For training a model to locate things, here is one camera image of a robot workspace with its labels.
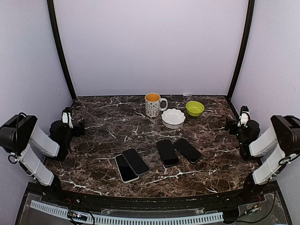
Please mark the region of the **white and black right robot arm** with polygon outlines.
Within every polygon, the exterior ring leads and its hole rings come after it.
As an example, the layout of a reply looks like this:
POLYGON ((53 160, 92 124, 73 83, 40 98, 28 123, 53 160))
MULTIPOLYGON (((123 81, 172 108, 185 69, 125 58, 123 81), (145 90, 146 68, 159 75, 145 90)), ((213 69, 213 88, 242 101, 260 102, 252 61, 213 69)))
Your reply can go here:
POLYGON ((247 106, 242 106, 237 120, 229 117, 225 129, 239 141, 240 156, 245 161, 253 161, 267 156, 263 164, 245 179, 239 199, 250 203, 263 188, 293 160, 300 156, 300 120, 287 115, 273 115, 272 125, 260 134, 259 123, 250 118, 247 106))

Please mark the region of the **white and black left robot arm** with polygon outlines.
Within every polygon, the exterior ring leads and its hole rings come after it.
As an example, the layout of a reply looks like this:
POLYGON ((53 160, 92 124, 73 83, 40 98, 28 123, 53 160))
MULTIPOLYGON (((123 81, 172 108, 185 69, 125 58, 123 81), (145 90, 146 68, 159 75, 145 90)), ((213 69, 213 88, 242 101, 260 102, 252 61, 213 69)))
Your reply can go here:
POLYGON ((0 127, 0 145, 9 154, 12 164, 19 164, 38 183, 49 188, 48 197, 55 204, 66 201, 60 179, 42 162, 42 157, 64 161, 71 153, 71 141, 85 134, 85 121, 72 123, 72 114, 64 112, 62 119, 53 122, 47 135, 38 125, 34 115, 19 113, 0 127))

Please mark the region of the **black phone white case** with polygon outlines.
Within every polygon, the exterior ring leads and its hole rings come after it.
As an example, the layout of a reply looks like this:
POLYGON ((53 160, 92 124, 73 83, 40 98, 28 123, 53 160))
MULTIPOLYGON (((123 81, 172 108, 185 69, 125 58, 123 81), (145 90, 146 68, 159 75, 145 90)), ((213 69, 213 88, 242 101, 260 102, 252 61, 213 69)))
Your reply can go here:
POLYGON ((115 162, 123 183, 130 183, 139 179, 139 176, 134 173, 121 154, 115 157, 115 162))

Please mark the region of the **black phone dark case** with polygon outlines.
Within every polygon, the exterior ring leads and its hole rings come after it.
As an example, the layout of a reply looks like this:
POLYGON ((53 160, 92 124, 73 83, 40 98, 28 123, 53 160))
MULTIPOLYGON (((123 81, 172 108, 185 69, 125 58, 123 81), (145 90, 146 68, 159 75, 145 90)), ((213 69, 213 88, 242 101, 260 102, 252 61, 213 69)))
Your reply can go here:
POLYGON ((170 140, 157 142, 157 150, 160 154, 164 167, 171 167, 179 164, 179 159, 170 140))

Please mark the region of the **black phone grey case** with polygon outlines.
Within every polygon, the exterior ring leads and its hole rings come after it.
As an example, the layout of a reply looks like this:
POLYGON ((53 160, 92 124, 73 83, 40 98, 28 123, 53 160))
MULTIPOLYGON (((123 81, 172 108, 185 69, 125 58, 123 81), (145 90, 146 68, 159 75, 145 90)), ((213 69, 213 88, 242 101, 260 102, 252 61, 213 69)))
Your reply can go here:
POLYGON ((122 155, 136 175, 140 176, 150 171, 149 166, 135 149, 124 150, 122 155))

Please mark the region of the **lime green bowl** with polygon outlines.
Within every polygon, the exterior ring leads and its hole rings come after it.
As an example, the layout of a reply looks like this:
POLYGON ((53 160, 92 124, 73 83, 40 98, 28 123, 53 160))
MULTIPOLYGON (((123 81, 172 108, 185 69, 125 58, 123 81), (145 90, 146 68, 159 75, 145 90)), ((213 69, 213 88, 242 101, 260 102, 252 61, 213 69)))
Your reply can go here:
POLYGON ((200 102, 189 101, 186 103, 186 110, 188 115, 198 117, 204 112, 205 108, 204 105, 200 102))

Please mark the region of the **white scalloped ceramic dish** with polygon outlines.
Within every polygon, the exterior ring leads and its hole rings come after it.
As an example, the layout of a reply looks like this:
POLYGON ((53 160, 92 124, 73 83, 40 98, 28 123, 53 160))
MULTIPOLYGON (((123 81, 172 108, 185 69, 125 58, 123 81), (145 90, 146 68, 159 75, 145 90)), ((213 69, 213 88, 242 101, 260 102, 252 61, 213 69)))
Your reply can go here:
POLYGON ((178 129, 183 126, 185 122, 185 114, 178 109, 167 109, 161 114, 161 120, 165 127, 169 129, 178 129))

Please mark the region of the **white spotted mug orange inside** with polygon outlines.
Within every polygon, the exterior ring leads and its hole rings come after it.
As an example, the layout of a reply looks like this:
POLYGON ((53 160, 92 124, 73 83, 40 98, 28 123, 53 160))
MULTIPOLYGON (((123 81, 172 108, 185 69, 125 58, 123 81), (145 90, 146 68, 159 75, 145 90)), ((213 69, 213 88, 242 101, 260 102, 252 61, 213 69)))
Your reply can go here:
POLYGON ((145 112, 148 117, 157 117, 160 112, 168 108, 168 101, 166 98, 161 98, 157 93, 149 93, 145 96, 145 112), (161 107, 161 102, 165 102, 165 107, 161 107))

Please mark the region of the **black right frame post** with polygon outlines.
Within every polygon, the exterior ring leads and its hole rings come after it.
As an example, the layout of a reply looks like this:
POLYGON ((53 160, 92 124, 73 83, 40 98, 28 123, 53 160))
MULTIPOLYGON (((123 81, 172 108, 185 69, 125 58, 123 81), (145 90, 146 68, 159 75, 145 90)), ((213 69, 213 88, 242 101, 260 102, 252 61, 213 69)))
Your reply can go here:
POLYGON ((245 25, 244 25, 243 35, 241 39, 241 44, 240 44, 240 50, 237 57, 237 62, 233 72, 230 87, 226 95, 226 99, 228 102, 230 102, 233 97, 234 90, 236 88, 237 81, 240 75, 242 63, 244 60, 244 56, 248 44, 248 39, 249 39, 249 34, 250 34, 250 29, 251 29, 253 14, 254 14, 254 7, 255 7, 255 0, 248 0, 247 13, 246 13, 245 25))

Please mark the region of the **black frame post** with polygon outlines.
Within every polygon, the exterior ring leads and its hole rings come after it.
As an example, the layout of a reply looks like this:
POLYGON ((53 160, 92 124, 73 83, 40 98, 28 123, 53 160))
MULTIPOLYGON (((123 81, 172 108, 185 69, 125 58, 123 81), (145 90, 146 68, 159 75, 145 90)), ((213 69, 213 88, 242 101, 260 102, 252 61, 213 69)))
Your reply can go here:
POLYGON ((63 46, 60 38, 60 32, 59 32, 59 27, 58 27, 58 22, 56 18, 56 13, 55 13, 55 8, 54 8, 54 1, 53 0, 47 0, 47 7, 48 7, 48 13, 49 13, 49 18, 50 18, 50 23, 51 23, 51 28, 52 28, 52 34, 57 50, 57 54, 59 57, 61 69, 64 75, 65 82, 67 84, 67 88, 69 91, 69 94, 71 96, 72 101, 75 101, 77 99, 75 89, 73 86, 73 83, 71 81, 71 76, 68 70, 67 66, 67 61, 64 55, 63 51, 63 46))
POLYGON ((248 44, 248 39, 249 39, 249 34, 250 34, 250 29, 251 29, 253 14, 254 14, 254 7, 255 7, 255 0, 248 0, 247 13, 246 13, 245 25, 244 25, 243 35, 241 39, 241 44, 240 44, 240 50, 237 57, 237 62, 233 72, 230 87, 226 95, 226 99, 228 102, 230 102, 233 97, 234 90, 236 88, 237 81, 240 75, 242 63, 244 60, 244 56, 248 44))

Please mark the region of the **black left frame post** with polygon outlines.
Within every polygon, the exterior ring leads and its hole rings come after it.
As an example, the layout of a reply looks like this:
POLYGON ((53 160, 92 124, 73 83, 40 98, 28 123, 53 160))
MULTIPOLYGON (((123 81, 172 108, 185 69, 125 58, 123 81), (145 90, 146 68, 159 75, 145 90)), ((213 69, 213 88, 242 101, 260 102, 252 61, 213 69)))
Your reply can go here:
POLYGON ((48 13, 49 13, 49 18, 50 18, 50 23, 51 23, 51 28, 52 28, 52 34, 57 50, 57 54, 59 57, 61 69, 64 75, 65 82, 67 84, 67 88, 69 91, 69 94, 71 96, 72 101, 75 101, 77 99, 75 89, 73 86, 73 83, 71 81, 71 76, 68 70, 67 66, 67 61, 64 55, 63 51, 63 46, 60 38, 60 32, 59 32, 59 27, 58 27, 58 22, 56 18, 56 13, 55 13, 55 8, 54 8, 54 1, 53 0, 47 0, 47 7, 48 7, 48 13))

